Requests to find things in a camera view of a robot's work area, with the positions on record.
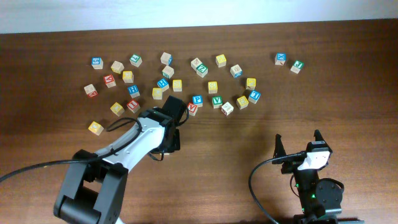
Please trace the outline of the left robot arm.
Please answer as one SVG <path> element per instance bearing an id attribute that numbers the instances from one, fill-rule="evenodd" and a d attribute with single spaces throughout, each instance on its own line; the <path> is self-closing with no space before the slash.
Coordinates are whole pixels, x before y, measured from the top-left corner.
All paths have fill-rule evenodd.
<path id="1" fill-rule="evenodd" d="M 189 117 L 187 104 L 169 96 L 163 107 L 128 118 L 133 127 L 110 145 L 73 156 L 53 207 L 53 214 L 67 223 L 122 222 L 127 177 L 145 156 L 162 161 L 180 149 L 178 127 Z"/>

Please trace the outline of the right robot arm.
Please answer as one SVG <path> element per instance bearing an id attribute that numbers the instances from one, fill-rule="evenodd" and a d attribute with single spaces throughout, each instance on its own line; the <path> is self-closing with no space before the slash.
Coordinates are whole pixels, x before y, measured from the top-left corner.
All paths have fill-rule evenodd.
<path id="1" fill-rule="evenodd" d="M 294 215 L 294 223 L 338 223 L 344 185 L 331 178 L 319 178 L 318 172 L 328 165 L 333 151 L 319 130 L 314 131 L 314 138 L 304 151 L 288 155 L 281 135 L 276 134 L 273 164 L 280 164 L 281 173 L 292 174 L 297 184 L 303 213 Z"/>

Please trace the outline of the yellow S block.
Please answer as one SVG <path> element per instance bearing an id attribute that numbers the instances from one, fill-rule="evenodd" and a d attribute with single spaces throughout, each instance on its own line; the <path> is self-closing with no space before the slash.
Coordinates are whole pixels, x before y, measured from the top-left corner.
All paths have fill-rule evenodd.
<path id="1" fill-rule="evenodd" d="M 173 80 L 172 88 L 174 92 L 181 92 L 182 91 L 182 80 Z"/>
<path id="2" fill-rule="evenodd" d="M 218 82 L 212 81 L 208 82 L 208 93 L 215 94 L 218 92 Z"/>

